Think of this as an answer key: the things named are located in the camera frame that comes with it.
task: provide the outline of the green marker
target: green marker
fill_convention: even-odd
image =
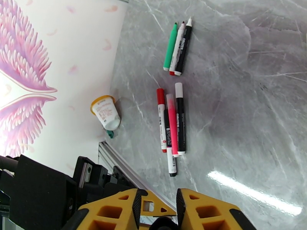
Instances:
[[[177,38],[177,23],[174,24],[173,30],[170,33],[170,40],[168,41],[166,56],[164,60],[163,70],[168,71],[170,69],[170,63],[174,52],[174,47]]]

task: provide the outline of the marker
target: marker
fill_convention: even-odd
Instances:
[[[189,46],[190,39],[191,39],[191,34],[192,34],[192,18],[190,17],[185,27],[185,35],[181,42],[180,56],[179,56],[179,60],[177,63],[177,67],[175,69],[175,75],[177,76],[180,76],[182,74],[184,63],[185,63],[185,58],[188,52],[188,46]]]
[[[170,121],[168,120],[168,110],[164,110],[165,132],[166,132],[166,147],[167,147],[167,164],[168,173],[171,177],[177,175],[176,158],[172,155],[172,139],[170,135]]]
[[[180,28],[178,29],[176,43],[175,43],[174,52],[173,52],[173,56],[172,56],[172,61],[170,63],[170,75],[172,75],[172,76],[175,75],[175,68],[176,68],[176,64],[177,64],[178,59],[179,59],[180,46],[181,46],[181,42],[182,42],[184,32],[185,32],[185,22],[182,22]]]
[[[177,37],[177,23],[174,24],[173,30],[170,33],[170,39],[168,41],[167,51],[165,55],[163,70],[168,71],[170,69],[170,63],[172,61],[172,55]]]
[[[167,94],[166,100],[167,100],[167,107],[168,107],[168,119],[170,121],[170,136],[172,139],[172,154],[174,157],[179,157],[178,142],[177,142],[176,110],[175,110],[173,94]]]
[[[158,112],[159,112],[159,123],[160,123],[160,139],[162,152],[166,153],[166,134],[165,134],[165,123],[164,123],[164,110],[165,110],[165,99],[164,90],[157,89],[158,99]]]
[[[177,103],[177,132],[178,132],[178,154],[185,154],[185,108],[183,104],[182,83],[175,83]]]

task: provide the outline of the white wall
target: white wall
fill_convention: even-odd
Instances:
[[[98,142],[103,139],[104,131],[89,107],[95,98],[109,93],[127,4],[118,0],[15,1],[29,17],[38,39],[43,40],[52,62],[45,81],[57,89],[48,94],[57,99],[41,108],[46,126],[33,144],[28,143],[24,154],[72,175],[79,155],[97,162]],[[0,106],[29,93],[32,92],[0,74]],[[5,118],[7,113],[0,108],[0,121]],[[4,135],[5,124],[10,121],[0,122],[1,155],[6,140],[10,140]]]

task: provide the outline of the gray marble surface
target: gray marble surface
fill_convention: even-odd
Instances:
[[[162,70],[175,21],[193,17],[184,74]],[[307,0],[130,0],[109,143],[175,201],[187,187],[238,205],[258,230],[307,224]],[[187,153],[169,177],[156,89],[182,82]]]

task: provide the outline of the red marker cap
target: red marker cap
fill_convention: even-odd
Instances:
[[[165,105],[164,89],[157,89],[158,105]]]

